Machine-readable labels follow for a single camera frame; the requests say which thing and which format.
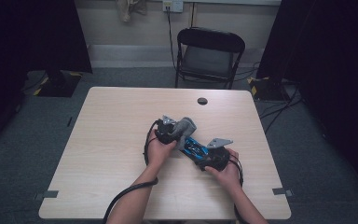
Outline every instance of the black stand base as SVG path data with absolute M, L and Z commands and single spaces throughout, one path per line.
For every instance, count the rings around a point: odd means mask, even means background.
M 57 74 L 51 76 L 48 73 L 48 79 L 43 82 L 39 89 L 34 93 L 36 96 L 49 96 L 49 97 L 72 97 L 77 83 L 81 79 L 79 74 L 70 74 L 70 73 L 59 73 L 59 78 Z
M 281 82 L 276 82 L 268 78 L 248 79 L 252 95 L 256 100 L 261 101 L 287 101 L 289 95 Z

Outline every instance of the black chair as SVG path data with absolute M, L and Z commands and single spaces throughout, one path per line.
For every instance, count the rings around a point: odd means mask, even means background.
M 224 82 L 231 89 L 245 42 L 229 32 L 191 27 L 179 32 L 175 88 L 178 78 L 196 77 Z

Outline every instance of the gray carpet floor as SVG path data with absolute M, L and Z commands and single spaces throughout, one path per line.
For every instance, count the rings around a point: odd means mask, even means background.
M 43 220 L 36 193 L 48 189 L 55 169 L 93 86 L 173 88 L 174 70 L 162 68 L 94 68 L 85 74 L 71 98 L 36 97 L 26 92 L 21 110 L 0 133 L 0 223 L 100 223 L 100 220 Z M 27 85 L 43 76 L 29 75 Z M 180 82 L 180 88 L 221 89 L 222 84 Z M 245 79 L 233 89 L 249 90 Z M 294 87 L 287 87 L 291 94 Z M 282 107 L 255 102 L 259 114 Z M 274 116 L 262 119 L 266 129 Z M 269 128 L 268 143 L 288 198 L 292 216 L 270 223 L 358 223 L 358 176 L 323 138 L 317 118 L 305 104 L 284 110 Z

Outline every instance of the baseboard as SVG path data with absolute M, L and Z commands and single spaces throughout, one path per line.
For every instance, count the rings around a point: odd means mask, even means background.
M 92 67 L 169 67 L 172 66 L 168 46 L 89 45 Z M 260 62 L 264 49 L 246 49 L 240 67 L 252 67 Z M 177 48 L 173 49 L 176 61 Z

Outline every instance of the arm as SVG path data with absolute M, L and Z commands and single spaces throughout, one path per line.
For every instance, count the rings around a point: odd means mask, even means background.
M 168 159 L 172 149 L 176 145 L 176 141 L 164 145 L 156 139 L 154 130 L 150 134 L 148 147 L 149 164 L 146 166 L 141 175 L 132 183 L 132 185 L 141 184 L 144 182 L 153 181 L 156 179 L 159 170 L 164 162 Z M 118 200 L 115 207 L 107 219 L 108 224 L 133 224 L 141 223 L 147 202 L 149 200 L 152 187 L 136 189 L 134 191 L 125 194 L 120 200 Z
M 232 156 L 236 158 L 239 157 L 238 152 L 229 148 L 228 151 Z M 226 168 L 221 172 L 218 172 L 212 167 L 205 167 L 205 170 L 211 173 L 220 185 L 228 192 L 232 201 L 237 206 L 237 210 L 243 220 L 248 223 L 267 223 L 243 191 L 239 180 L 239 171 L 237 166 L 230 161 Z

